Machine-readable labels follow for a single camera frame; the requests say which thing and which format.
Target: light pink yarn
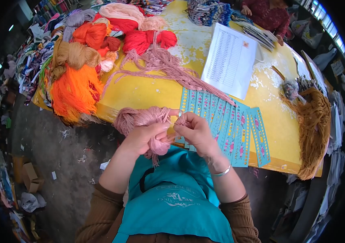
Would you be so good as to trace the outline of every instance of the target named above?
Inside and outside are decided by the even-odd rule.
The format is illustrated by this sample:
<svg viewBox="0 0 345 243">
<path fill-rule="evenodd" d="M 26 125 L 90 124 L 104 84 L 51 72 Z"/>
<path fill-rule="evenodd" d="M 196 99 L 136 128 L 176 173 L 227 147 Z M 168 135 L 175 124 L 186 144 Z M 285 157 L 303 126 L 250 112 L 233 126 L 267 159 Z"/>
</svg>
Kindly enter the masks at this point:
<svg viewBox="0 0 345 243">
<path fill-rule="evenodd" d="M 127 136 L 135 126 L 149 126 L 154 123 L 171 123 L 169 116 L 170 108 L 152 106 L 149 109 L 135 110 L 129 107 L 122 108 L 118 113 L 113 123 L 121 134 Z M 178 118 L 176 124 L 185 124 L 182 118 Z M 151 138 L 148 142 L 150 149 L 144 154 L 147 159 L 152 158 L 153 166 L 159 166 L 158 155 L 165 155 L 173 143 L 175 138 L 174 135 L 169 135 L 166 142 Z"/>
<path fill-rule="evenodd" d="M 158 34 L 159 32 L 155 32 L 152 48 L 148 49 L 143 55 L 139 56 L 134 49 L 126 53 L 126 57 L 120 65 L 120 70 L 115 71 L 107 80 L 102 92 L 102 96 L 105 95 L 106 89 L 112 81 L 114 75 L 123 74 L 116 79 L 115 83 L 118 82 L 122 77 L 128 75 L 149 77 L 154 79 L 173 79 L 186 89 L 199 91 L 206 90 L 227 101 L 229 104 L 235 105 L 233 100 L 227 94 L 217 89 L 213 85 L 202 81 L 196 71 L 182 67 L 180 65 L 181 59 L 179 57 L 171 55 L 166 49 L 157 47 L 156 37 Z M 140 65 L 140 60 L 144 61 L 146 66 Z M 133 61 L 140 71 L 123 70 L 123 66 L 129 61 Z M 162 73 L 162 75 L 148 74 L 150 71 L 159 71 Z"/>
<path fill-rule="evenodd" d="M 139 25 L 138 29 L 161 30 L 167 26 L 166 21 L 160 16 L 145 17 L 138 7 L 131 4 L 109 3 L 99 9 L 99 14 L 103 17 L 113 19 L 130 19 L 136 21 Z"/>
</svg>

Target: red sweater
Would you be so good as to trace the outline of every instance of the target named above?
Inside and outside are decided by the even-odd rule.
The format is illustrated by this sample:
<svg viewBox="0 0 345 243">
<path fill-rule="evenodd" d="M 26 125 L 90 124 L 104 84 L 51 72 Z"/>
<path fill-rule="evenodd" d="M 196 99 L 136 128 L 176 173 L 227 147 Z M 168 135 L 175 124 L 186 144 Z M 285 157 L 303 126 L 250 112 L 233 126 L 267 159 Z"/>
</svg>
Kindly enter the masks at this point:
<svg viewBox="0 0 345 243">
<path fill-rule="evenodd" d="M 275 35 L 284 37 L 290 23 L 290 16 L 287 10 L 280 8 L 270 9 L 269 0 L 244 0 L 241 3 L 241 8 L 243 5 L 246 5 L 252 11 L 252 16 L 248 15 L 248 17 L 254 23 L 266 30 L 275 32 Z"/>
</svg>

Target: brown sleeve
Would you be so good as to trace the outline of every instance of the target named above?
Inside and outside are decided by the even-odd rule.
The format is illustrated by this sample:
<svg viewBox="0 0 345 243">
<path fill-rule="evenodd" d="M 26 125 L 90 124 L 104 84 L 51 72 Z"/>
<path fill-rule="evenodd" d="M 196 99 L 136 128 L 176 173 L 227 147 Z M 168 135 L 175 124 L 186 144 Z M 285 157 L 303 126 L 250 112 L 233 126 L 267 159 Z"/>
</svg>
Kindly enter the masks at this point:
<svg viewBox="0 0 345 243">
<path fill-rule="evenodd" d="M 228 219 L 237 242 L 261 242 L 259 232 L 253 225 L 248 195 L 236 202 L 223 203 L 220 209 Z"/>
<path fill-rule="evenodd" d="M 99 183 L 94 188 L 89 214 L 84 225 L 75 233 L 76 243 L 92 242 L 107 234 L 118 213 L 123 208 L 124 194 L 111 192 Z"/>
</svg>

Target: woman in red sweater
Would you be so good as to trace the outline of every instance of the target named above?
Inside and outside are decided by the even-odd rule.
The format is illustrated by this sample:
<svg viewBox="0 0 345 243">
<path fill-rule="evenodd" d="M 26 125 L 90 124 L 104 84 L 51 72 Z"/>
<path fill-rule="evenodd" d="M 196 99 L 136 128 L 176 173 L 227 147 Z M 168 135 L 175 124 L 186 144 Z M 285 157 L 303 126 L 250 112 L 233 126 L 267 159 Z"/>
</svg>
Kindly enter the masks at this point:
<svg viewBox="0 0 345 243">
<path fill-rule="evenodd" d="M 291 6 L 292 0 L 244 0 L 241 13 L 264 29 L 274 32 L 278 43 L 283 46 L 283 37 L 290 23 L 286 8 Z"/>
</svg>

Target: yellow table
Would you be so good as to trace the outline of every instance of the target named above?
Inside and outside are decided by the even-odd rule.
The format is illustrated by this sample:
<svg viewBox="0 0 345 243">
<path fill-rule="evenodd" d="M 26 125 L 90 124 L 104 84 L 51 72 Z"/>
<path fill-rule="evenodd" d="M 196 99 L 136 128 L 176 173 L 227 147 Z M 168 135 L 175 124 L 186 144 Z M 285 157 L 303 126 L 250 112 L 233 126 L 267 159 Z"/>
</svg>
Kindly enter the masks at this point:
<svg viewBox="0 0 345 243">
<path fill-rule="evenodd" d="M 181 57 L 185 67 L 194 69 L 201 75 L 211 42 L 211 27 L 197 26 L 190 22 L 184 12 L 186 7 L 186 1 L 175 0 L 162 14 L 170 25 L 168 30 L 173 31 L 178 38 L 177 46 L 169 51 Z M 241 27 L 233 22 L 230 22 L 230 27 L 242 31 Z M 245 100 L 237 100 L 250 107 L 260 107 L 262 112 L 271 155 L 271 163 L 262 168 L 296 174 L 301 165 L 296 114 L 279 99 L 282 79 L 271 69 L 272 65 L 275 66 L 289 79 L 298 77 L 292 51 L 286 44 L 283 47 L 277 45 L 273 52 L 262 48 L 264 63 L 254 65 L 247 96 Z M 122 51 L 119 55 L 116 62 L 118 66 L 124 58 Z M 132 63 L 126 64 L 124 68 L 137 70 Z M 116 70 L 118 68 L 106 73 L 102 81 L 106 82 Z M 176 81 L 127 76 L 115 84 L 118 76 L 115 76 L 106 95 L 97 104 L 97 116 L 100 119 L 113 122 L 117 112 L 123 107 L 146 109 L 150 106 L 166 106 L 179 109 L 182 86 Z M 253 141 L 251 139 L 249 166 L 257 167 Z M 322 165 L 316 176 L 320 177 L 321 174 Z"/>
</svg>

